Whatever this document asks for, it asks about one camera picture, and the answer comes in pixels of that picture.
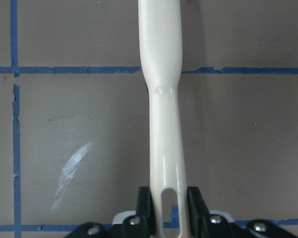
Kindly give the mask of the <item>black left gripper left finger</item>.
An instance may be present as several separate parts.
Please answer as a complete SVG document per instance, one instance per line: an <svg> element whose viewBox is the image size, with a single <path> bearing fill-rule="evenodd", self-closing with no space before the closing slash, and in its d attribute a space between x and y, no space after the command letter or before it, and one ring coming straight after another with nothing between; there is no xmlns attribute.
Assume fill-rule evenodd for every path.
<svg viewBox="0 0 298 238"><path fill-rule="evenodd" d="M139 234L154 236L156 233L155 214L149 186L141 186L138 190L136 206L136 224Z"/></svg>

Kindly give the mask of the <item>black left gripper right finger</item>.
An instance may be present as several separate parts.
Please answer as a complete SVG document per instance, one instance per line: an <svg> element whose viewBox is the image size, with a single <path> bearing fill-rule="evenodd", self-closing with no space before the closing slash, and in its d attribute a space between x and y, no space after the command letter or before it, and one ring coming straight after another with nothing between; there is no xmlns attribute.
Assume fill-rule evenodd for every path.
<svg viewBox="0 0 298 238"><path fill-rule="evenodd" d="M198 187L187 188L189 206L190 231L193 238L208 238L206 219L209 210Z"/></svg>

